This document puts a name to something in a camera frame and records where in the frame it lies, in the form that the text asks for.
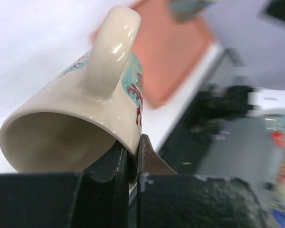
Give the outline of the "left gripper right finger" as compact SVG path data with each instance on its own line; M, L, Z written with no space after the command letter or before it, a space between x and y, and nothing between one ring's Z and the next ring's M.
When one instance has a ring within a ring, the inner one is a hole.
M137 227L278 227L246 181L178 174L154 151L145 134L138 154Z

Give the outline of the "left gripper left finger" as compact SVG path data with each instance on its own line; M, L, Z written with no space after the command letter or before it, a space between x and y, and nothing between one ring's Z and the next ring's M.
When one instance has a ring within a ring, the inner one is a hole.
M125 228L127 165L116 142L84 171L0 174L0 228Z

